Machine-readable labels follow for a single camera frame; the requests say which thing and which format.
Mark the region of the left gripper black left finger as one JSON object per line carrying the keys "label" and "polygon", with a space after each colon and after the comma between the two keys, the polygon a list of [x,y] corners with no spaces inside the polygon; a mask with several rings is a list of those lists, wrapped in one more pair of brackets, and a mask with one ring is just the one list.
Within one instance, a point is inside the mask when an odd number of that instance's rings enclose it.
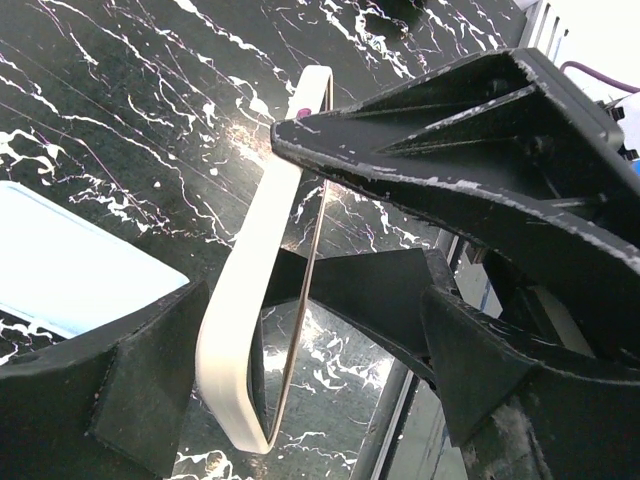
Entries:
{"label": "left gripper black left finger", "polygon": [[191,282],[3,365],[2,478],[169,477],[208,301],[207,284]]}

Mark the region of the phone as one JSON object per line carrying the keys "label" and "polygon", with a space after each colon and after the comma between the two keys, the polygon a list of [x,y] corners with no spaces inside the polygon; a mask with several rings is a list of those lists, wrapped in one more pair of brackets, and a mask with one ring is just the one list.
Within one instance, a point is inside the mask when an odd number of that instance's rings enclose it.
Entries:
{"label": "phone", "polygon": [[195,350],[200,396],[234,447],[266,454],[284,416],[303,329],[316,255],[303,262],[296,321],[272,426],[263,429],[249,389],[259,313],[274,271],[303,171],[270,152],[257,191],[206,308]]}
{"label": "phone", "polygon": [[188,284],[184,274],[29,188],[1,184],[1,309],[66,338]]}

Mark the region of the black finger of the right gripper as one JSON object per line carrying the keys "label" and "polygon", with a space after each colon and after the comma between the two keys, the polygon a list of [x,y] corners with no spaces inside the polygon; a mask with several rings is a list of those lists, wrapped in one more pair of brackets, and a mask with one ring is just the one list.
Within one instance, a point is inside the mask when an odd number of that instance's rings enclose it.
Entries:
{"label": "black finger of the right gripper", "polygon": [[424,295],[436,283],[437,249],[316,260],[307,299],[339,317],[433,385]]}
{"label": "black finger of the right gripper", "polygon": [[355,105],[283,120],[278,156],[536,280],[639,275],[624,135],[539,50],[472,54]]}

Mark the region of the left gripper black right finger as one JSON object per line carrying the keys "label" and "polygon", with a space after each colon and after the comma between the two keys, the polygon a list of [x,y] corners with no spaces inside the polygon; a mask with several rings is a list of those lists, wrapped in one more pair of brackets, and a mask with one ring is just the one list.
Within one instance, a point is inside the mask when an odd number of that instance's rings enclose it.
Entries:
{"label": "left gripper black right finger", "polygon": [[451,442],[471,479],[636,479],[639,372],[428,288],[423,326]]}

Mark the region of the aluminium front rail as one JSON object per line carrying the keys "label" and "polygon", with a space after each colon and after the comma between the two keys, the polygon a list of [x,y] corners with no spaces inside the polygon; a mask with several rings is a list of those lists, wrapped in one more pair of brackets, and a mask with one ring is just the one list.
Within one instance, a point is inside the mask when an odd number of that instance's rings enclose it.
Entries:
{"label": "aluminium front rail", "polygon": [[555,8],[556,1],[517,1],[526,17],[520,48],[536,48],[555,62],[569,28]]}

